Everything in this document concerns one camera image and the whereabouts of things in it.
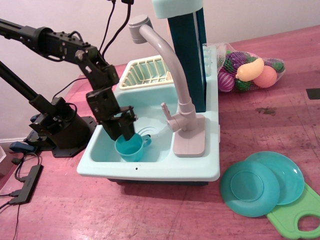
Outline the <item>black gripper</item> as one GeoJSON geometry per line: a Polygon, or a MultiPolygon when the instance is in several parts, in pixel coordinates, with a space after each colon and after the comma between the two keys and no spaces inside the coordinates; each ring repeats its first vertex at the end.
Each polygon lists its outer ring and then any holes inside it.
{"type": "Polygon", "coordinates": [[[112,87],[88,92],[86,101],[109,137],[116,141],[123,135],[129,141],[135,134],[134,122],[138,119],[133,106],[119,106],[112,87]]]}

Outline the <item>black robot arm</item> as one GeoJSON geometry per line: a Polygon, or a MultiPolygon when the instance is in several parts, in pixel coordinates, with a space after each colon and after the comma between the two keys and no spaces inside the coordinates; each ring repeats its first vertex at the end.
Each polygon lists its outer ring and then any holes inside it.
{"type": "Polygon", "coordinates": [[[93,116],[81,117],[74,104],[62,97],[45,99],[2,64],[1,78],[39,112],[30,124],[37,135],[34,145],[50,149],[57,158],[72,157],[87,146],[97,125],[101,125],[113,141],[120,136],[126,140],[132,138],[137,115],[132,106],[118,104],[113,92],[113,86],[120,80],[116,68],[77,31],[55,32],[48,27],[34,28],[1,20],[0,34],[22,43],[45,59],[76,64],[92,87],[85,97],[93,116]]]}

